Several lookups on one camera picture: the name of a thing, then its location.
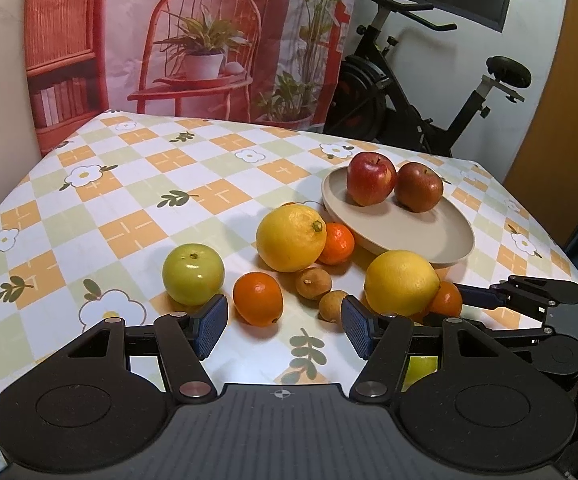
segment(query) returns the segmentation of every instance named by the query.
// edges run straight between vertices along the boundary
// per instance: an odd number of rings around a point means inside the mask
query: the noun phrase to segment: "metal screw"
[[[363,397],[380,397],[387,393],[387,386],[378,381],[365,381],[356,384],[355,391]]]
[[[203,381],[189,381],[189,383],[185,383],[179,387],[179,391],[185,397],[197,399],[198,397],[205,397],[210,394],[211,386]]]

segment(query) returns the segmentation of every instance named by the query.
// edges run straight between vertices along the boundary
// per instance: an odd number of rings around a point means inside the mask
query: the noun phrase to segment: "oval plate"
[[[475,245],[469,221],[445,197],[426,213],[406,210],[393,193],[376,205],[356,205],[347,193],[347,167],[325,177],[322,199],[329,214],[349,227],[358,243],[373,254],[404,249],[441,268],[469,256]]]

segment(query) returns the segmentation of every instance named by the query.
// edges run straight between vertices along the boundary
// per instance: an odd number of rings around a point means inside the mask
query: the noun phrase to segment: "bike seat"
[[[486,60],[486,69],[498,81],[514,88],[527,88],[531,84],[531,72],[523,64],[504,56]]]

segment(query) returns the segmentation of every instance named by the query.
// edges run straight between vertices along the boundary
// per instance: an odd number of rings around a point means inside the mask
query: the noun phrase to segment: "table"
[[[338,326],[299,300],[293,276],[266,268],[256,228],[271,209],[303,202],[323,215],[320,183],[362,150],[397,166],[427,164],[444,195],[472,224],[476,246],[438,273],[488,286],[510,274],[578,282],[578,272],[499,182],[466,160],[423,155],[369,142],[228,121],[102,113],[47,155],[0,205],[0,392],[88,327],[109,316],[149,324],[179,310],[160,269],[175,246],[200,242],[224,260],[224,294],[252,270],[277,276],[285,312],[270,328],[229,323],[203,362],[218,390],[226,382],[339,382],[348,391],[364,364]],[[358,248],[334,269],[334,289],[360,296],[373,256]],[[492,328],[537,326],[499,308],[466,306],[463,316]],[[292,348],[316,338],[316,373],[293,370]],[[155,358],[132,370],[162,387]]]

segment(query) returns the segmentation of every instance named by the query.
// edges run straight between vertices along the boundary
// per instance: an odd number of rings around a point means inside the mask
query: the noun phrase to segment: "tablecloth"
[[[417,160],[445,180],[444,195],[471,223],[476,244],[466,260],[439,270],[443,277],[476,286],[510,274],[578,282],[545,230],[476,163],[283,128],[108,110],[0,205],[0,391],[104,317],[148,324],[181,310],[160,272],[171,249],[186,242],[221,255],[229,300],[235,280],[251,270],[271,272],[283,288],[285,311],[271,328],[243,324],[231,309],[204,361],[219,390],[245,381],[339,382],[348,390],[364,362],[338,326],[317,317],[315,304],[296,297],[293,276],[264,265],[255,233],[286,202],[325,214],[322,179],[362,150],[398,167]],[[350,264],[333,269],[334,289],[359,296],[372,258],[358,248]],[[504,308],[466,306],[463,315],[493,328],[537,325]],[[309,347],[310,365],[291,368],[301,346]],[[132,370],[162,387],[155,358],[132,359]]]

